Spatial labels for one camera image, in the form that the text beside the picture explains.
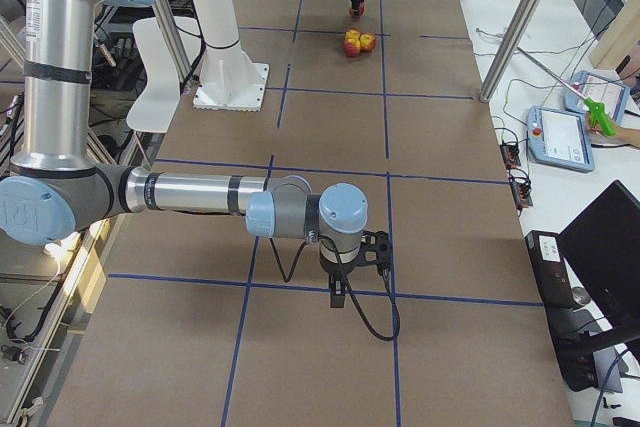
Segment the lone red yellow apple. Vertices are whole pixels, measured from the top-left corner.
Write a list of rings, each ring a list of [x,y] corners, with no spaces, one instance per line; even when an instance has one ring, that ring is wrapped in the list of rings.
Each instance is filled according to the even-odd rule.
[[[359,3],[357,7],[351,6],[349,8],[349,15],[351,18],[360,18],[364,15],[365,4]]]

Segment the back red yellow apple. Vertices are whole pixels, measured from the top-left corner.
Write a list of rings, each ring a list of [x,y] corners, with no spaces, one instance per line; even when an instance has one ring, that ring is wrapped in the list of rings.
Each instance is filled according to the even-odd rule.
[[[359,37],[360,50],[363,53],[373,52],[377,45],[377,37],[373,33],[362,33]]]

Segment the right front red apple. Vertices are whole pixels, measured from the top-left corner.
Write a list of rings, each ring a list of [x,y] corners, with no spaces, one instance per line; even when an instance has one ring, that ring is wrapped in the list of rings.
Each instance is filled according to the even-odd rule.
[[[342,43],[343,53],[347,58],[356,58],[361,54],[361,43],[359,39],[348,38]]]

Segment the near orange connector board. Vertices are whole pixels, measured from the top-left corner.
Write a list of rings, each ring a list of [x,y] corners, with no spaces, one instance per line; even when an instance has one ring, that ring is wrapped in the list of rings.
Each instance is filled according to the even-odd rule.
[[[532,184],[528,173],[520,168],[513,167],[507,170],[507,175],[517,211],[521,212],[523,209],[532,207]]]

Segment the orange connector board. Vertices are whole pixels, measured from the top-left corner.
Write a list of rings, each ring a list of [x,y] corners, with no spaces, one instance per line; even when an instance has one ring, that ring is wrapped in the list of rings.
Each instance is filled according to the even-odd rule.
[[[523,209],[532,207],[532,184],[528,173],[520,168],[513,167],[507,170],[507,175],[517,211],[521,212]]]
[[[506,168],[520,167],[520,142],[517,135],[506,127],[498,127],[499,148]]]

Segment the far orange connector board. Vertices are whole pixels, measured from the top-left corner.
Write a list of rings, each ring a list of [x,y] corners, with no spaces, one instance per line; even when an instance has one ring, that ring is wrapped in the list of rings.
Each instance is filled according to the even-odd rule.
[[[499,148],[506,168],[520,167],[520,142],[517,135],[506,127],[498,127]]]

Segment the white chair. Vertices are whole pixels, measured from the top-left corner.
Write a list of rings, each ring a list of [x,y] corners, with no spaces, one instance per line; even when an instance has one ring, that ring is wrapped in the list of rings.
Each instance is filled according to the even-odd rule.
[[[147,82],[127,115],[127,124],[138,132],[164,134],[179,108],[193,107],[194,93],[188,89],[183,94],[177,68],[155,17],[136,21],[133,33]]]

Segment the near teach pendant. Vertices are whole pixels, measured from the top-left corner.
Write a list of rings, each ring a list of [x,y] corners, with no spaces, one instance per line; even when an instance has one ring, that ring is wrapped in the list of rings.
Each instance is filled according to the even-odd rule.
[[[533,106],[527,113],[526,123],[528,148],[537,162],[578,172],[595,170],[582,115]]]

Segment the teach pendant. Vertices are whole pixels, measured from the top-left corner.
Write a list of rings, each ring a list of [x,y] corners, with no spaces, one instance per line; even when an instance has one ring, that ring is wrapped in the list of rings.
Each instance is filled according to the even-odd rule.
[[[595,170],[582,115],[533,106],[527,113],[526,123],[528,148],[537,162],[578,172]]]
[[[615,124],[619,125],[622,122],[630,97],[630,88],[622,81],[581,70],[575,73],[568,83],[593,100],[604,103],[607,114]],[[582,114],[587,111],[583,101],[569,91],[564,93],[564,108]]]

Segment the black computer box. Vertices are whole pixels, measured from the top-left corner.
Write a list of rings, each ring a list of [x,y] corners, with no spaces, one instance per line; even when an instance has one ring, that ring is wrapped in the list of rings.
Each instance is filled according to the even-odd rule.
[[[610,364],[615,346],[631,337],[626,328],[601,329],[585,306],[591,297],[570,284],[558,235],[532,230],[525,236],[532,269],[546,311],[559,368],[568,387],[623,391],[619,369]]]

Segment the green grabber tool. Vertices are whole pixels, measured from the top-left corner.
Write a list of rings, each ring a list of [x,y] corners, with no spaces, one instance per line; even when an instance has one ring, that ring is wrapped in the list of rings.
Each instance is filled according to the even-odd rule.
[[[563,87],[565,87],[569,92],[573,95],[579,97],[583,104],[587,107],[589,111],[589,124],[591,127],[599,126],[602,134],[608,137],[615,137],[617,135],[617,130],[614,122],[610,118],[610,116],[606,112],[605,104],[602,102],[598,102],[593,100],[592,98],[586,96],[584,93],[579,91],[573,85],[569,84],[565,80],[563,80],[559,75],[555,74],[552,70],[547,68],[544,64],[534,58],[531,54],[524,51],[522,48],[517,47],[516,50],[522,54],[525,58],[531,61],[534,65],[543,70],[546,74],[551,76],[556,82],[560,83]]]

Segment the black monitor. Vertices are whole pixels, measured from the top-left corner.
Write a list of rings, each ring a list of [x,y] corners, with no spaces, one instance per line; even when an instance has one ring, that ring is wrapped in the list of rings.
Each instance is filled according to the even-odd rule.
[[[611,324],[639,318],[639,200],[620,181],[561,231],[559,244]]]

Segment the far teach pendant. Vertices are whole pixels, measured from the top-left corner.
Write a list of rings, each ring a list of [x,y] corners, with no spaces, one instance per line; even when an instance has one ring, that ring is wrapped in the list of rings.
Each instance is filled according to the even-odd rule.
[[[622,81],[581,70],[575,73],[568,83],[593,100],[604,103],[607,114],[615,124],[619,125],[622,122],[630,97],[630,88]],[[569,91],[564,93],[564,108],[582,114],[587,111],[583,101]]]

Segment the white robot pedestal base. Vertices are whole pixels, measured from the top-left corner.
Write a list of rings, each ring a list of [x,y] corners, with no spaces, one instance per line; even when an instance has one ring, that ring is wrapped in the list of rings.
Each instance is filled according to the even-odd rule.
[[[193,0],[205,43],[194,106],[200,109],[258,111],[269,66],[244,52],[233,0]]]

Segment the grey aluminium frame post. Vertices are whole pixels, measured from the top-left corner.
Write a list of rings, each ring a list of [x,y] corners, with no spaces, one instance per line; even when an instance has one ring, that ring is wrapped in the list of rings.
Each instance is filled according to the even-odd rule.
[[[482,102],[491,100],[540,1],[520,0],[479,91]]]

